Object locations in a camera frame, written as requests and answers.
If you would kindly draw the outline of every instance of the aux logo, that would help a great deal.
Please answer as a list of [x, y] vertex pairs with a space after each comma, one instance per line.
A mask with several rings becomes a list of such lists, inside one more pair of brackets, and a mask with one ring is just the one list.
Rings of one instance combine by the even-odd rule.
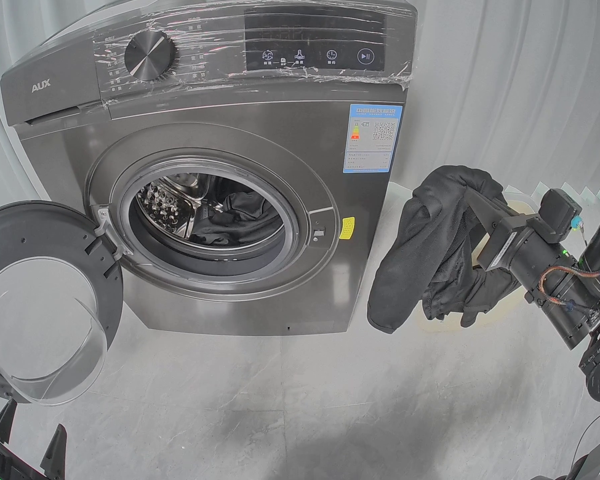
[[49, 82], [49, 80], [51, 80], [51, 79], [47, 78], [46, 80], [42, 80], [42, 82], [33, 84], [33, 87], [31, 88], [31, 92], [34, 93], [35, 91], [42, 91], [42, 89], [44, 89], [45, 87], [51, 87], [51, 82]]

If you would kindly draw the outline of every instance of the button icon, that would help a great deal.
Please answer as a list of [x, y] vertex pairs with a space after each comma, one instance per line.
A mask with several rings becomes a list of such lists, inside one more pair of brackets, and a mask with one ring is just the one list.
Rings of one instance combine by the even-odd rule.
[[376, 54], [369, 50], [369, 48], [362, 48], [362, 50], [358, 52], [358, 62], [365, 66], [371, 64], [375, 58]]

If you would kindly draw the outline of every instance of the white curtain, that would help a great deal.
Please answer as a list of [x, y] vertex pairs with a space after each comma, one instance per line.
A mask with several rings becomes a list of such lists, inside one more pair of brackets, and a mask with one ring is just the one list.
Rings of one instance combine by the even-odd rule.
[[[0, 0], [0, 76], [115, 0]], [[600, 189], [600, 0], [409, 0], [416, 62], [393, 180], [464, 163], [531, 193]], [[0, 96], [0, 205], [45, 195]]]

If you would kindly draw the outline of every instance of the gray floor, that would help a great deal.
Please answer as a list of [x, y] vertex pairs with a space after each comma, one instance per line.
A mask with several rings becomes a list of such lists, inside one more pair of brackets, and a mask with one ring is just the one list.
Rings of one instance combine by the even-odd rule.
[[[418, 308], [391, 336], [367, 324], [373, 274], [408, 196], [390, 189], [348, 332], [165, 333], [126, 308], [92, 389], [57, 408], [19, 407], [12, 448], [37, 465], [63, 423], [72, 480], [565, 474], [600, 404], [577, 368], [584, 344], [568, 352], [520, 292], [466, 330]], [[599, 440], [600, 421], [581, 450]]]

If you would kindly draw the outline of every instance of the washing machine door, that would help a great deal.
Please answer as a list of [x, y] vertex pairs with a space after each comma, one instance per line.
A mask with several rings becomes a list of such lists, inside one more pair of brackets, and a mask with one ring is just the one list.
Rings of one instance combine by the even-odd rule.
[[0, 208], [0, 396], [57, 405], [99, 375], [122, 270], [102, 229], [56, 203]]

